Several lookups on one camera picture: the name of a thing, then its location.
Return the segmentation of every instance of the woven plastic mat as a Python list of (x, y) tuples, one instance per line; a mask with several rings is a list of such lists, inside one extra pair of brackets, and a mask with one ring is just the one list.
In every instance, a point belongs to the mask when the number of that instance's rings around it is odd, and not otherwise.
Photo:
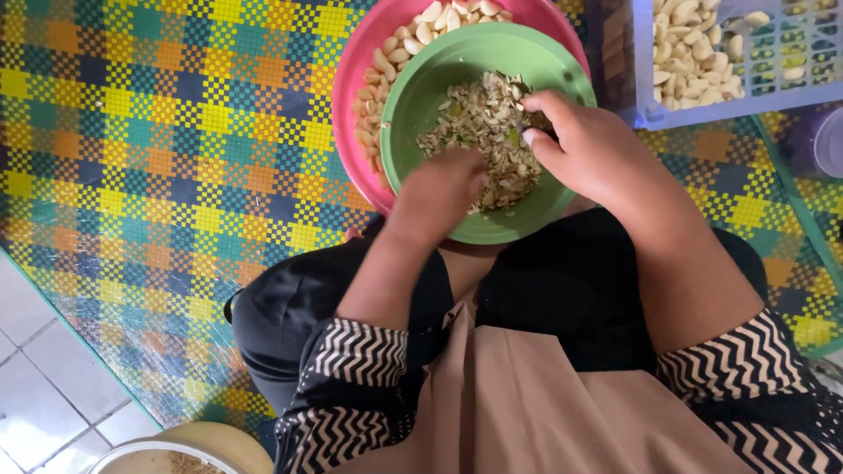
[[(372, 217), (330, 92), (373, 0), (0, 3), (0, 245), (163, 426), (273, 415), (222, 302)], [(561, 4), (584, 37), (582, 3)], [(840, 296), (749, 118), (642, 132), (716, 226), (765, 258), (816, 354)]]

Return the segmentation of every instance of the hand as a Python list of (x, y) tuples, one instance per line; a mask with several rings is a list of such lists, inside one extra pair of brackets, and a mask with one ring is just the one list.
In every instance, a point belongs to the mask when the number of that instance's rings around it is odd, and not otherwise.
[(618, 207), (642, 207), (687, 194), (636, 134), (615, 114), (573, 104), (554, 90), (532, 94), (522, 103), (541, 110), (553, 124), (559, 143), (529, 129), (524, 140), (557, 180), (612, 213)]
[(465, 217), (486, 182), (486, 161), (474, 149), (446, 148), (401, 184), (384, 231), (432, 250)]

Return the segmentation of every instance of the zigzag patterned sleeve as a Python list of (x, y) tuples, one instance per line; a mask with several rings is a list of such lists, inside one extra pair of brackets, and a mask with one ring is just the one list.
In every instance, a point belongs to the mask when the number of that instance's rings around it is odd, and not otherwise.
[(278, 418), (276, 473), (321, 474), (402, 441), (415, 422), (398, 390), (406, 344), (405, 331), (328, 320)]
[(843, 471), (843, 398), (811, 374), (775, 313), (664, 354), (658, 377), (757, 472)]

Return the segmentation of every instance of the plastic basket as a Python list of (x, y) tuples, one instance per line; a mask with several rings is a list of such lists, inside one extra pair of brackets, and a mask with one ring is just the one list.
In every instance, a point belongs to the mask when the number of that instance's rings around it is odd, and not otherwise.
[[(843, 98), (843, 7), (840, 0), (722, 0), (717, 22), (754, 11), (770, 24), (745, 35), (734, 66), (746, 97), (671, 112), (652, 96), (652, 0), (586, 3), (586, 54), (599, 103), (635, 128), (660, 130)], [(781, 78), (803, 66), (796, 81)]]

